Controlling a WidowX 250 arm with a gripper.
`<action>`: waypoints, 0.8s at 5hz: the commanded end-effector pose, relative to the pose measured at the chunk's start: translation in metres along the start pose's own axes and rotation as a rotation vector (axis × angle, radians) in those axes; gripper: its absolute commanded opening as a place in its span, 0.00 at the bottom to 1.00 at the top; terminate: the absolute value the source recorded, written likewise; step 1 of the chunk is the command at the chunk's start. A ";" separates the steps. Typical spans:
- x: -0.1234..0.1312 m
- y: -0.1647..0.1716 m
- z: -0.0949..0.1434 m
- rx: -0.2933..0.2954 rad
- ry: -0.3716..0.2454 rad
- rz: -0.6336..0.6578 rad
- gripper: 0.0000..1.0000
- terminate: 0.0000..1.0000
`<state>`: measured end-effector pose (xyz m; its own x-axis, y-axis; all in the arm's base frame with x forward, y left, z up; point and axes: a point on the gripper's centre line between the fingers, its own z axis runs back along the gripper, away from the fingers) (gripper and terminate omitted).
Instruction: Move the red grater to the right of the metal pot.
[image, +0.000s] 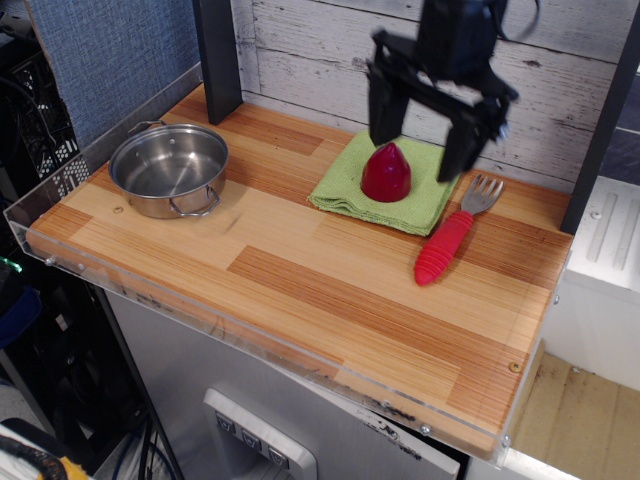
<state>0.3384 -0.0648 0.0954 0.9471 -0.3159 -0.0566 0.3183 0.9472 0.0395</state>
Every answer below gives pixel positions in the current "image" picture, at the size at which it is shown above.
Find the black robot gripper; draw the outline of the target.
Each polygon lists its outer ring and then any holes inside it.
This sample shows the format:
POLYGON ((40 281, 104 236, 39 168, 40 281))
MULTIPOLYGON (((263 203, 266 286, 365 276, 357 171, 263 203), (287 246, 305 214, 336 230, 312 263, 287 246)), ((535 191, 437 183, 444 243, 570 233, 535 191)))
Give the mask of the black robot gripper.
POLYGON ((369 72, 369 136, 382 146, 402 134, 411 99, 451 120, 437 177, 452 181, 471 169, 489 140, 506 127, 518 93, 492 70, 504 37, 505 1, 426 1, 417 36, 373 33, 369 72))

